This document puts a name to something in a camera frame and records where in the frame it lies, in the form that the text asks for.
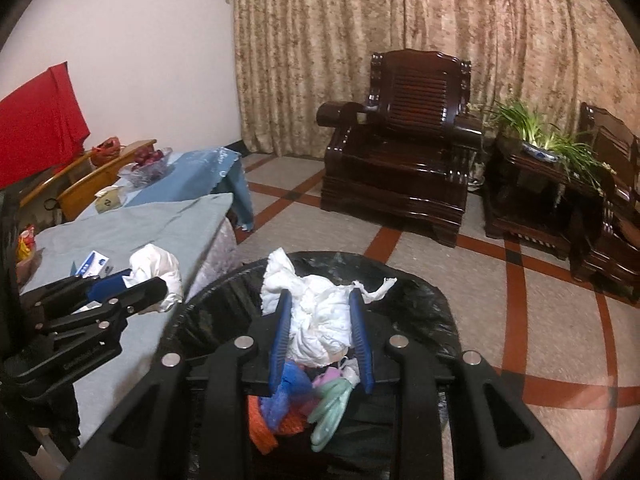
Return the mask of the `light blue side tablecloth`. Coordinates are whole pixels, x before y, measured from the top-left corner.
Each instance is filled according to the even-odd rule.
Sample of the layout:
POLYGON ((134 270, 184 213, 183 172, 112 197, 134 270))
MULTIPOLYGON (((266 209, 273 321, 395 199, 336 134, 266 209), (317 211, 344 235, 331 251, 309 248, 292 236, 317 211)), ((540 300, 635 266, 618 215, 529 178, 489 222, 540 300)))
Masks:
MULTIPOLYGON (((145 188, 133 188, 118 177, 112 185, 127 188, 126 202, 122 207, 183 202, 208 194, 229 193, 232 195, 230 211, 234 224, 244 231, 254 229, 254 210, 240 153, 230 148, 172 152, 169 163, 168 175, 145 188)), ((97 214, 93 201, 79 217, 85 219, 97 214)))

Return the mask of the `red plastic bag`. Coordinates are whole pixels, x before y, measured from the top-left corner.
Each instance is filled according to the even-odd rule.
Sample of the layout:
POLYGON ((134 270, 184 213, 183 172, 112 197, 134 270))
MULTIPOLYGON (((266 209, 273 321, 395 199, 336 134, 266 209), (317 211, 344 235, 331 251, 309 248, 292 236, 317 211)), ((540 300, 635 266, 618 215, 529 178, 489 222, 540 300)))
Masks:
POLYGON ((97 146, 94 146, 90 153, 90 160, 93 167, 102 167, 112 160, 119 158, 122 144, 117 136, 111 136, 97 146))

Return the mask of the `white tissue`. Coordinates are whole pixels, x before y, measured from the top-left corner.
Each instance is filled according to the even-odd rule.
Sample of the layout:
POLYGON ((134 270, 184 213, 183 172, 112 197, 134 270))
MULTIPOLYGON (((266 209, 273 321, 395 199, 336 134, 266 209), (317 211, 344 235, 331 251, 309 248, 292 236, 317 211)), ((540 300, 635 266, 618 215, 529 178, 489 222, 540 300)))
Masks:
POLYGON ((359 288, 367 304, 383 299, 396 278, 384 278, 369 292, 358 281, 337 285, 319 274, 299 275, 285 251, 272 252, 267 259, 260 300, 262 314, 273 314, 280 293, 288 289, 293 298, 289 360, 306 367, 325 367, 343 359, 352 348, 352 326, 348 297, 359 288))

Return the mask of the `pink foam net sleeve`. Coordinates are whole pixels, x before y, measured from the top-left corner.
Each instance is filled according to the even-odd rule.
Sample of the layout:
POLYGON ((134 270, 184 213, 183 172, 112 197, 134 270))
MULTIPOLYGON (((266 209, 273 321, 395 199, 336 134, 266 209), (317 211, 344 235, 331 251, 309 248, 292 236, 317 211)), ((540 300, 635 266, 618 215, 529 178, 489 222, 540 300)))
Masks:
POLYGON ((312 381, 312 388, 318 389, 328 382, 342 377, 342 371, 336 366, 329 366, 312 381))

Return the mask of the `beige patterned curtain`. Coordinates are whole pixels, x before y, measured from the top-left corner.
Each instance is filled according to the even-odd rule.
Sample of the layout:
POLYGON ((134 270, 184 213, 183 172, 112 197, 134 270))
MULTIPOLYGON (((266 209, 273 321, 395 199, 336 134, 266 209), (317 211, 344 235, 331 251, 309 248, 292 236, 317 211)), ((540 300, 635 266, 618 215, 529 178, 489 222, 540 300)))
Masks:
POLYGON ((606 0, 231 0, 241 136, 252 151, 320 157, 326 101, 363 101, 375 52, 472 65, 471 104, 520 99, 564 131, 579 105, 639 125, 639 50, 606 0))

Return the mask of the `blue white medicine box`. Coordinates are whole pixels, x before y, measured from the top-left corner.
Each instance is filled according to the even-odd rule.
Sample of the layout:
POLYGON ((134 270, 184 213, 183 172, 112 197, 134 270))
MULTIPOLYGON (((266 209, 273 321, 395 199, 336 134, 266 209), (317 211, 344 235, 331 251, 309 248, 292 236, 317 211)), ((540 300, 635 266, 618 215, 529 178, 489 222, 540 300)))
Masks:
POLYGON ((76 269, 78 278, 106 278, 113 270, 111 259, 93 250, 76 269))

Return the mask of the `blue plastic bag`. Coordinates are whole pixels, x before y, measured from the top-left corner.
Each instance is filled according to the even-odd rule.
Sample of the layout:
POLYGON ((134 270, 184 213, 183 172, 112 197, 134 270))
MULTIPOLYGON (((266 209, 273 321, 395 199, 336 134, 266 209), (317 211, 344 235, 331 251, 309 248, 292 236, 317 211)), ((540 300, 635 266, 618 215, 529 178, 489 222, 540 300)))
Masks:
POLYGON ((258 400, 259 413, 274 434, 298 434, 307 426, 307 412, 313 400, 314 388, 305 370, 288 361, 278 390, 258 400))

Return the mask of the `green rubber glove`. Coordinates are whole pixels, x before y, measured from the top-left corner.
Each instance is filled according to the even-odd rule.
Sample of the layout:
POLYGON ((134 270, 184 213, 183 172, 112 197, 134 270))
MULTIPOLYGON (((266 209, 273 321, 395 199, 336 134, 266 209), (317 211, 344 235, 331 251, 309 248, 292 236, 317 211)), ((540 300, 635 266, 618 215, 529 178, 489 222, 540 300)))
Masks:
POLYGON ((330 380, 316 389, 319 403, 307 417, 307 422, 314 426, 311 434, 311 449, 322 451, 333 438, 337 427, 347 408, 354 390, 352 382, 344 377, 330 380))

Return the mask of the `white paper wad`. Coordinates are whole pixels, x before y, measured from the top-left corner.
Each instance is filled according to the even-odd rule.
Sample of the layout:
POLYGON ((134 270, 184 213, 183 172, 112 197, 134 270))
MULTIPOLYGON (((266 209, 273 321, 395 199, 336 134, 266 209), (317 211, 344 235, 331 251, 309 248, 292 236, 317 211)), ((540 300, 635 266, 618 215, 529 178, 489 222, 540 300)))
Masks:
POLYGON ((129 267, 129 274, 122 278, 127 288, 151 278, 161 278, 165 282, 167 294, 153 310, 168 312, 183 302, 179 261, 171 252, 153 244, 146 244, 130 256, 129 267))

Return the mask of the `black lined trash bin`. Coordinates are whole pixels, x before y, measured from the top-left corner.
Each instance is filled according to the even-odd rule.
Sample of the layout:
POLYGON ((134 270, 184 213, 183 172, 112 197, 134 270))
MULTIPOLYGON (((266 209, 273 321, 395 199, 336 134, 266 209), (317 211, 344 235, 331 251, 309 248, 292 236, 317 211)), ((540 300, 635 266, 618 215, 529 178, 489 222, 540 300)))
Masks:
POLYGON ((422 278, 282 250, 204 287, 157 347, 186 359, 192 479, 439 479, 439 401, 461 350, 422 278))

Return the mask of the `red snack packets bowl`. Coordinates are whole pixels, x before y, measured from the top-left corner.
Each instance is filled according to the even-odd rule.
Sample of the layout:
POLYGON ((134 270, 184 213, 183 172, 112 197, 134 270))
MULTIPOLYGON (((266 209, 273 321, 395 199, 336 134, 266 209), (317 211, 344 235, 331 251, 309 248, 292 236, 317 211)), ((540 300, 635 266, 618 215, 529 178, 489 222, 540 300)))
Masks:
POLYGON ((15 257, 17 284, 23 286, 35 273, 40 261, 40 252, 36 245, 36 228, 33 224, 25 226, 18 234, 15 257))

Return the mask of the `grey-blue table cloth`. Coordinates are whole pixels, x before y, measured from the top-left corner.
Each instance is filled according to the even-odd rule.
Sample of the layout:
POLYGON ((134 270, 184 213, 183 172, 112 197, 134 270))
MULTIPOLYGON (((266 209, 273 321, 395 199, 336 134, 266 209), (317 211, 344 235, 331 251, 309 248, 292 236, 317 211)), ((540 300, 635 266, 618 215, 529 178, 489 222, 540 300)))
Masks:
MULTIPOLYGON (((115 272, 147 244, 173 254, 183 295, 191 299, 204 286, 238 266, 235 236, 227 219, 232 195, 209 194, 183 202, 148 203, 54 226, 36 236, 40 257, 23 290, 66 278, 94 250, 110 258, 115 272)), ((149 370, 170 313, 149 310, 128 320, 122 353, 75 382, 79 440, 86 443, 115 405, 149 370)))

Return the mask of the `green potted plant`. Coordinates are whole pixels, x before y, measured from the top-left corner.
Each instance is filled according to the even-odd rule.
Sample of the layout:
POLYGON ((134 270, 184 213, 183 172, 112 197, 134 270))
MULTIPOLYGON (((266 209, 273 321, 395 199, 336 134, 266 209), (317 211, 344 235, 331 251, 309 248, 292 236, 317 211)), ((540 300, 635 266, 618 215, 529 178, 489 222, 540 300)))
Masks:
POLYGON ((589 185, 600 196, 604 195, 603 175, 612 176, 614 170, 607 162, 599 162, 588 144, 547 124, 541 114, 520 100, 497 103, 490 118, 504 132, 514 133, 533 158, 558 166, 567 180, 589 185))

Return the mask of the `red apples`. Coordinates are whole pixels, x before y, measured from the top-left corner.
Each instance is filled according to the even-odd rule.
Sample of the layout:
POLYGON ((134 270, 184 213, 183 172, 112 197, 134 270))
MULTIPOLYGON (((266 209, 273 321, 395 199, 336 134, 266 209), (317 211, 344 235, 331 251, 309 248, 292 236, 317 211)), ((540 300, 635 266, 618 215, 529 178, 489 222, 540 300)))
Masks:
POLYGON ((146 167, 160 168, 166 162, 165 153, 162 150, 154 150, 152 146, 138 148, 134 152, 133 170, 141 170, 146 167))

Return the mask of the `red cloth cover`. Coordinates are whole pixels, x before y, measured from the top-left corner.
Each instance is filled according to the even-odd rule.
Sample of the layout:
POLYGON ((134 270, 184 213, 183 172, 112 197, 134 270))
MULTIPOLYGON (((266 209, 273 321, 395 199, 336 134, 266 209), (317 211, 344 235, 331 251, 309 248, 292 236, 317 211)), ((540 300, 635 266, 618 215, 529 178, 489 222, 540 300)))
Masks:
POLYGON ((1 101, 1 186, 69 164, 89 134, 67 64, 47 68, 1 101))

